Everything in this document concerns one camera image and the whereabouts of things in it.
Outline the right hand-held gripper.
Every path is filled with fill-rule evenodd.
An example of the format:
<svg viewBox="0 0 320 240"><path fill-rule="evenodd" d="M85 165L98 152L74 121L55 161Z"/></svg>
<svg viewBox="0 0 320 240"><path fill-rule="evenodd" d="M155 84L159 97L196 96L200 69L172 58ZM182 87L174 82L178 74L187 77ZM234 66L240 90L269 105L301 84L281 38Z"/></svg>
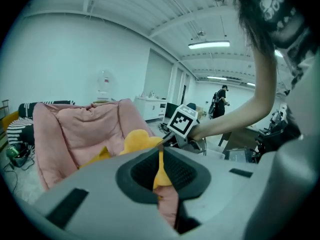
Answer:
<svg viewBox="0 0 320 240"><path fill-rule="evenodd" d="M178 106L170 118L167 128L169 133L163 137L161 144L164 147L178 148L195 154L206 155L206 139L196 141L188 137L191 129L198 125L196 105L189 103Z"/></svg>

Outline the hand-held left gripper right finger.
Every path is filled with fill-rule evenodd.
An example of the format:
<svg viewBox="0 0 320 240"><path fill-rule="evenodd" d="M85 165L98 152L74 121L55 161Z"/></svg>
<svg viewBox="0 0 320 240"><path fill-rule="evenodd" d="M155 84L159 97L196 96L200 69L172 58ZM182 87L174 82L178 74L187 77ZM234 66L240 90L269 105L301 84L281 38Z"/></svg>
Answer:
<svg viewBox="0 0 320 240"><path fill-rule="evenodd" d="M241 192L251 182L254 165L163 150L164 171L176 198L174 231L168 239L244 240L252 213Z"/></svg>

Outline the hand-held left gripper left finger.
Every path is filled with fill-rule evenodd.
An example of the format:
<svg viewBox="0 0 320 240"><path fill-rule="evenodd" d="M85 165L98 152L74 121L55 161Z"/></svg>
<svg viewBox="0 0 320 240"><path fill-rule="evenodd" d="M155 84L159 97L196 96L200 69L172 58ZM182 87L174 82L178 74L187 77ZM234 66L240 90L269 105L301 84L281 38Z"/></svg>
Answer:
<svg viewBox="0 0 320 240"><path fill-rule="evenodd" d="M158 209L153 178L158 151L94 162L35 203L48 234L59 240L171 240L178 236Z"/></svg>

